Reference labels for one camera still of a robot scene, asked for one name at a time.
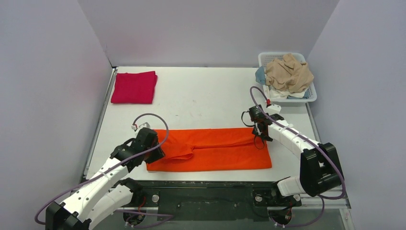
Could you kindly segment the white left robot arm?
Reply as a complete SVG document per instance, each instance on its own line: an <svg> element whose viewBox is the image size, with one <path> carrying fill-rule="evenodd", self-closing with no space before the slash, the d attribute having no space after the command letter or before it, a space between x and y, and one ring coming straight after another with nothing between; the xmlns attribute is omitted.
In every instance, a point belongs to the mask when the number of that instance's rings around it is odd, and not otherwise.
<svg viewBox="0 0 406 230"><path fill-rule="evenodd" d="M136 137L117 146L99 171L74 194L45 211L47 230L92 230L116 209L142 202L143 193L128 174L142 163L164 157L157 132L148 123L133 125Z"/></svg>

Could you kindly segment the orange t-shirt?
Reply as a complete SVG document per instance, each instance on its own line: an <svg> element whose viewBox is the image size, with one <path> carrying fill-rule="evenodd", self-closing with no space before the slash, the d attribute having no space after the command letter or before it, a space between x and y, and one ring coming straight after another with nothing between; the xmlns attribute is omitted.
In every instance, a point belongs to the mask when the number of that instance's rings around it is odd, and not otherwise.
<svg viewBox="0 0 406 230"><path fill-rule="evenodd" d="M147 164L148 171L202 172L257 170L272 167L265 143L248 127L156 130L165 157Z"/></svg>

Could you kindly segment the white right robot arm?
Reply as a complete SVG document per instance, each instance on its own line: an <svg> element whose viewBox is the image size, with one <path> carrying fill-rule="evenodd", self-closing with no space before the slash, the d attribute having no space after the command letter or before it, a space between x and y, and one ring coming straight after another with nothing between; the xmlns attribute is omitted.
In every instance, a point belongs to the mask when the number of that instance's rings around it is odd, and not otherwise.
<svg viewBox="0 0 406 230"><path fill-rule="evenodd" d="M284 205L293 195L319 196L343 185L344 177L334 145L308 138L279 114L264 112L261 105L251 107L248 114L256 137L262 142L278 141L300 162L299 175L280 180L277 188L271 191L274 204Z"/></svg>

